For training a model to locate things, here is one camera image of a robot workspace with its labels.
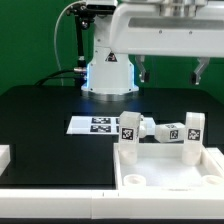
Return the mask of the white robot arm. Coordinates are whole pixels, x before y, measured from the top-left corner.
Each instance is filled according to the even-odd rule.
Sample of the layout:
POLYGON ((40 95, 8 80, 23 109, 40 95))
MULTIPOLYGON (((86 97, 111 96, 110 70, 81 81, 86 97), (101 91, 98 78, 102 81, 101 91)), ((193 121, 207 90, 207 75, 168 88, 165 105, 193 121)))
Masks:
POLYGON ((152 56, 196 57, 197 85, 212 58, 224 58, 224 1, 85 0, 94 17, 94 56, 82 92, 114 101, 135 95, 133 65, 152 56))

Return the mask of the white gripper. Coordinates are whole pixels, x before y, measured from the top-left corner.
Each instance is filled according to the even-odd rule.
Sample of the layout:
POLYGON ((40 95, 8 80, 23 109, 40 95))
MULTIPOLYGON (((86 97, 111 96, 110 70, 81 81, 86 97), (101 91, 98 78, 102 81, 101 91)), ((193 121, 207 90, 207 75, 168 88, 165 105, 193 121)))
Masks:
POLYGON ((170 3, 125 2, 113 16, 109 45, 116 53, 137 55, 139 79, 148 83, 150 72, 144 55, 200 57, 190 74, 199 85, 209 57, 224 57, 224 1, 187 4, 186 16, 175 16, 170 3))

